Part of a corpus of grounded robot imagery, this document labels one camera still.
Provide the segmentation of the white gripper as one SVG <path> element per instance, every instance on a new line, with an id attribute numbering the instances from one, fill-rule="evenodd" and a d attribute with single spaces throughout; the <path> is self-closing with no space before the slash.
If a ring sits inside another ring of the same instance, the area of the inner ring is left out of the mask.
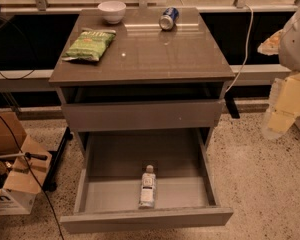
<path id="1" fill-rule="evenodd" d="M 279 55 L 282 66 L 300 71 L 300 6 L 285 24 L 262 42 L 257 52 Z M 284 135 L 300 116 L 300 73 L 285 79 L 276 78 L 271 86 L 268 108 L 264 114 L 261 132 L 269 140 Z"/>

